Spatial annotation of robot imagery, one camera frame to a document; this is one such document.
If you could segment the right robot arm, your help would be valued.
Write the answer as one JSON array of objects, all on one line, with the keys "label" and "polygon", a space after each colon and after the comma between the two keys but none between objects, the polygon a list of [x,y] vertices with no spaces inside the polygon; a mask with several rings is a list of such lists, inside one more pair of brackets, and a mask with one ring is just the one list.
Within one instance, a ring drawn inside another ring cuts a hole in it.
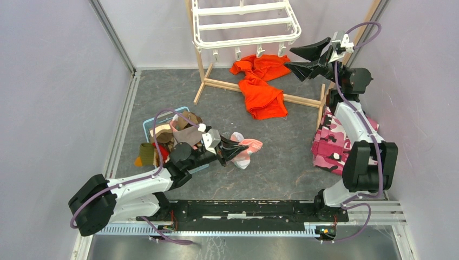
[{"label": "right robot arm", "polygon": [[340,61],[353,51],[354,45],[346,35],[340,40],[327,37],[314,44],[290,48],[304,62],[284,64],[301,81],[321,75],[335,82],[336,88],[326,96],[326,105],[351,141],[342,179],[319,191],[314,198],[312,212],[319,221],[328,220],[334,215],[334,208],[343,208],[355,199],[380,198],[391,187],[395,173],[398,147],[385,141],[371,127],[359,100],[373,77],[366,68],[350,68]]}]

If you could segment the pink sock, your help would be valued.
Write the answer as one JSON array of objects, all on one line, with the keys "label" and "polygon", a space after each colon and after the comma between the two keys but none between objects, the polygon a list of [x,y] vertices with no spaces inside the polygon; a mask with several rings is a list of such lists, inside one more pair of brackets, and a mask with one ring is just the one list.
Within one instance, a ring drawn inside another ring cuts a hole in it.
[{"label": "pink sock", "polygon": [[251,155],[261,150],[263,143],[257,139],[244,138],[239,132],[233,132],[230,140],[236,141],[240,145],[248,146],[246,150],[232,159],[236,167],[245,170],[251,162]]}]

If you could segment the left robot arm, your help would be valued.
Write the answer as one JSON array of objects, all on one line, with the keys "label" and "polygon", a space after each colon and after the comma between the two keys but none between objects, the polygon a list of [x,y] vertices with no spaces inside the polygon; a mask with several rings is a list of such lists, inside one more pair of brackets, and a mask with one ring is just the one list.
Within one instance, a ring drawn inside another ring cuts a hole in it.
[{"label": "left robot arm", "polygon": [[194,149],[178,143],[163,166],[131,177],[106,179],[97,174],[69,200],[70,226],[81,236],[94,235],[108,224],[128,218],[154,217],[165,220],[170,214],[164,193],[188,182],[190,170],[218,161],[226,164],[249,146],[224,137]]}]

